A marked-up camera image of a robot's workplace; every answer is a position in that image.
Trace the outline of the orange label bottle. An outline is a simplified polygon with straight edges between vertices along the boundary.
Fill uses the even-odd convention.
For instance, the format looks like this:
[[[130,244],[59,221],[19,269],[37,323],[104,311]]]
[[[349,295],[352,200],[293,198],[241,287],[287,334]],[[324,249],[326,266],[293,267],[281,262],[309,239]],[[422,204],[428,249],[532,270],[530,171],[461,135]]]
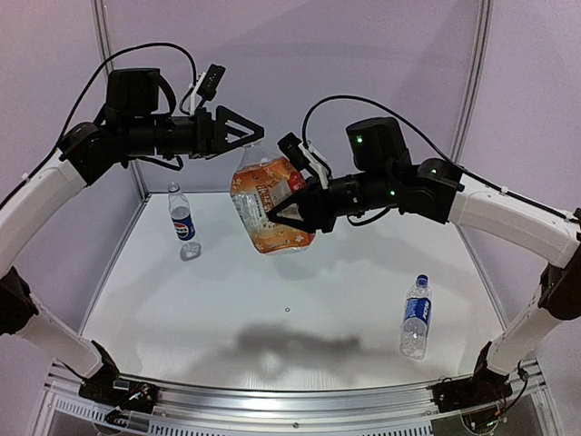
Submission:
[[[297,253],[308,249],[313,233],[269,220],[267,212],[306,185],[290,161],[261,143],[243,147],[232,176],[230,196],[254,248],[261,254]]]

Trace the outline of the Pepsi bottle blue label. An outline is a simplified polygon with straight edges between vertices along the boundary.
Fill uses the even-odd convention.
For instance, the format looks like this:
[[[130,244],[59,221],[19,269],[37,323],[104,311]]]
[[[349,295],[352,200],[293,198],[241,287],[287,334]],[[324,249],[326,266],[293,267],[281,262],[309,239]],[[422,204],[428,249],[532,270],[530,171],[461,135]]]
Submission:
[[[202,253],[202,244],[194,226],[190,203],[177,182],[168,184],[168,210],[181,243],[181,259],[190,261],[198,258]]]

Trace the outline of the clear bottle blue text label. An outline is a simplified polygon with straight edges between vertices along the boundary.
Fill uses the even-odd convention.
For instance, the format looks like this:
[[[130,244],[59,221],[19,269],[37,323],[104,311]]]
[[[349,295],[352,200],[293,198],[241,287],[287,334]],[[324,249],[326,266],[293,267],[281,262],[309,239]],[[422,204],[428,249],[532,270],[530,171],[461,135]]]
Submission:
[[[423,360],[428,346],[432,312],[428,276],[420,274],[406,293],[399,350],[411,359]]]

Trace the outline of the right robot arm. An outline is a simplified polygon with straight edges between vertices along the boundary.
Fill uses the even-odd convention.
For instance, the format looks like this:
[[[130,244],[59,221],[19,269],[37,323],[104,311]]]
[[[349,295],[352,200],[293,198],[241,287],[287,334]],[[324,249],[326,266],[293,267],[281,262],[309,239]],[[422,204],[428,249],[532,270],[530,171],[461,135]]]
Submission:
[[[309,172],[307,184],[269,212],[269,219],[307,233],[329,233],[340,217],[369,211],[413,214],[450,223],[468,239],[483,275],[510,267],[533,286],[530,301],[480,351],[473,372],[431,386],[441,412],[518,401],[509,376],[527,378],[523,360],[560,324],[580,315],[580,213],[553,210],[442,158],[412,163],[399,123],[376,117],[351,124],[356,173],[332,177],[304,139],[288,134],[278,146]]]

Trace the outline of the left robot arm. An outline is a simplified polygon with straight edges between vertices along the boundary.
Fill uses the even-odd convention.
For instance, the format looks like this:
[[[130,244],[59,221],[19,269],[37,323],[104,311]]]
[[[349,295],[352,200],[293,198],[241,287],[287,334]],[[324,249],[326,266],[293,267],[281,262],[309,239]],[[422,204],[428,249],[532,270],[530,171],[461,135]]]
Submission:
[[[158,387],[124,378],[101,344],[85,339],[40,302],[15,263],[75,197],[112,167],[133,160],[180,167],[183,157],[212,159],[260,140],[259,124],[222,105],[205,107],[223,74],[222,66],[212,65],[197,75],[189,92],[200,102],[177,115],[175,94],[158,68],[112,71],[97,116],[67,129],[1,205],[1,333],[47,352],[79,380],[82,398],[115,411],[151,411]]]

